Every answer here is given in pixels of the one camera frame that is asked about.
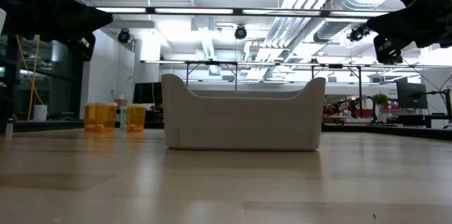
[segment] ceiling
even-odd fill
[[[90,6],[195,6],[195,7],[238,7],[238,8],[280,8],[283,0],[81,0]],[[387,0],[380,9],[402,8],[399,0]],[[193,16],[115,16],[115,22],[128,20],[153,21],[162,33],[163,42],[161,52],[164,55],[178,53],[194,53],[196,49],[202,48],[198,32],[191,30],[191,20]],[[268,31],[272,28],[273,17],[234,17],[234,16],[214,16],[216,23],[232,23],[233,25],[243,24],[248,31],[245,40],[234,38],[233,28],[216,28],[213,33],[213,46],[216,49],[244,49],[247,41],[258,38],[264,39]],[[109,31],[116,34],[120,31],[118,24],[109,25]],[[132,29],[131,33],[139,38],[147,33],[147,29]],[[345,34],[338,36],[337,40],[326,45],[321,51],[323,55],[320,59],[329,61],[350,61],[374,57],[372,38],[369,37],[352,47],[350,43],[344,41]],[[407,56],[416,57],[420,51],[414,49],[407,53]]]

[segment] glass wall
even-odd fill
[[[0,55],[6,55],[7,37],[0,41]],[[15,87],[13,103],[18,119],[26,120],[30,109],[33,69],[36,62],[35,87],[38,96],[33,93],[34,105],[47,105],[50,119],[78,118],[83,61],[69,51],[62,43],[22,41],[23,56],[20,63],[20,83]]]

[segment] black stand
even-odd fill
[[[447,117],[449,118],[449,125],[445,126],[443,129],[447,129],[450,127],[450,124],[452,124],[452,107],[451,107],[451,90],[442,90],[442,91],[431,91],[428,93],[419,93],[419,96],[422,95],[435,95],[435,94],[442,94],[446,98],[446,110],[447,110]]]
[[[357,118],[357,116],[356,116],[356,114],[355,114],[355,112],[356,112],[356,110],[357,110],[357,108],[356,108],[356,104],[359,102],[360,103],[360,105],[359,105],[359,112],[360,112],[360,114],[361,114],[361,117],[363,117],[363,110],[362,110],[362,101],[363,100],[372,100],[372,122],[371,123],[377,123],[378,122],[378,119],[376,118],[376,113],[375,113],[375,110],[376,110],[376,105],[375,105],[375,101],[374,101],[374,99],[373,99],[373,97],[370,97],[370,96],[366,96],[366,97],[364,97],[364,98],[357,98],[356,100],[351,100],[350,101],[350,107],[352,108],[352,117],[353,118]]]

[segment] light fixture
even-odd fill
[[[320,11],[291,9],[244,9],[244,15],[320,16]]]
[[[259,66],[273,66],[277,65],[274,62],[237,62],[238,65],[259,65]]]
[[[157,14],[221,14],[230,15],[234,11],[228,8],[156,8]]]
[[[198,82],[207,82],[207,83],[228,83],[228,80],[198,80]]]
[[[146,8],[97,8],[100,11],[108,13],[146,13]]]
[[[386,15],[387,13],[389,13],[389,11],[331,11],[330,16],[372,18]]]
[[[325,21],[332,23],[366,23],[364,18],[325,18]]]
[[[141,61],[149,64],[184,64],[185,61]]]

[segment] fluorescent light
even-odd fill
[[[146,13],[146,8],[97,8],[108,13]]]
[[[307,64],[307,63],[282,63],[281,66],[319,66],[320,64]]]
[[[388,11],[331,11],[329,16],[372,18],[386,15]]]
[[[367,19],[359,19],[359,18],[325,18],[327,22],[335,22],[335,23],[366,23]]]
[[[150,64],[184,64],[185,61],[142,61]]]
[[[198,80],[198,82],[207,82],[207,83],[228,83],[228,80]]]
[[[274,62],[237,62],[238,65],[259,65],[259,66],[273,66]]]
[[[227,8],[156,8],[156,13],[167,14],[222,14],[230,15],[234,11]]]
[[[159,61],[160,60],[160,35],[156,30],[148,29],[148,34],[141,41],[140,60]]]
[[[320,11],[292,9],[244,9],[244,15],[320,16]]]

